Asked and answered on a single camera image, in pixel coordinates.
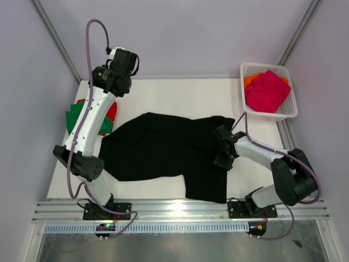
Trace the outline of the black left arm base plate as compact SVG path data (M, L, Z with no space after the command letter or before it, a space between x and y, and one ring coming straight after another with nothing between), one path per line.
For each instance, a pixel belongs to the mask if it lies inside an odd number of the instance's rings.
M115 203L113 200L109 201L105 208L117 212L117 213L127 213L126 215L117 215L114 213L109 213L97 204L89 201L84 206L84 213L82 219L84 221L97 221L97 220L110 220L110 221L129 221L131 211L131 203Z

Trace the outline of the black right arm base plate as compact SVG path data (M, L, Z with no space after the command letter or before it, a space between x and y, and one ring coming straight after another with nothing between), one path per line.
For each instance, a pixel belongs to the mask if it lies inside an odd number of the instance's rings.
M228 216L231 219L238 218L277 218L275 205L257 207L252 200L230 198L227 201Z

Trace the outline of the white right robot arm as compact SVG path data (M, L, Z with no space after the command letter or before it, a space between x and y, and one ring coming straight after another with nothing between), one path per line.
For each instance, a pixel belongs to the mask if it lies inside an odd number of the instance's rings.
M317 177L302 150L278 150L253 140L245 132L232 134L225 126L218 127L214 137L219 148L215 166L229 171L235 159L244 157L272 173L272 185L246 195L244 210L249 216L262 215L266 208L276 204L294 206L319 191Z

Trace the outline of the black t shirt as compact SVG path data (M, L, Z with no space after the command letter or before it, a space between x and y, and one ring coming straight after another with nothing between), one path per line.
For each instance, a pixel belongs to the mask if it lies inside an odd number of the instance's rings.
M98 157L119 181L182 175L186 198L224 204L227 171L214 164L219 151L214 131L234 122L224 116L191 120L147 112L104 137Z

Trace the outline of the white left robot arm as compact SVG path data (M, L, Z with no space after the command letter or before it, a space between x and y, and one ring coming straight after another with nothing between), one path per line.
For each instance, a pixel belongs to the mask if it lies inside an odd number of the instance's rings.
M108 219L115 213L113 195L101 175L104 161L93 156L94 145L107 112L118 97L130 92L131 77L139 70L139 57L122 47L108 49L109 59L89 72L89 89L82 110L69 137L56 145L53 155L67 169L67 185L71 198L78 192L71 188L71 176L80 180L95 206L95 213Z

